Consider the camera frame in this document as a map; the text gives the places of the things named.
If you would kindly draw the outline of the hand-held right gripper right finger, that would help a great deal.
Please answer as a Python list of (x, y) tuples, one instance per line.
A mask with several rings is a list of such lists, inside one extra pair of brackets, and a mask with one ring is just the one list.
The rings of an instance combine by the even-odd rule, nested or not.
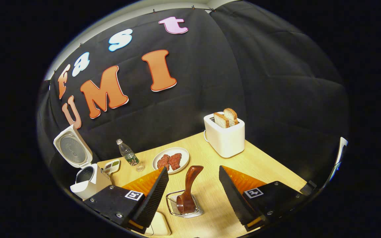
[(308, 199), (280, 181), (266, 183), (227, 166), (219, 167), (219, 180), (246, 231), (276, 223)]

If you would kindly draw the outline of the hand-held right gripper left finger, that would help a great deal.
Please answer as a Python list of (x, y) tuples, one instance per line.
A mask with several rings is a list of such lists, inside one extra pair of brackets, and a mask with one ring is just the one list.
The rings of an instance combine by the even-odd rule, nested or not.
[(154, 218), (168, 181), (168, 171), (162, 167), (123, 187), (109, 185), (84, 203), (112, 223), (144, 233)]

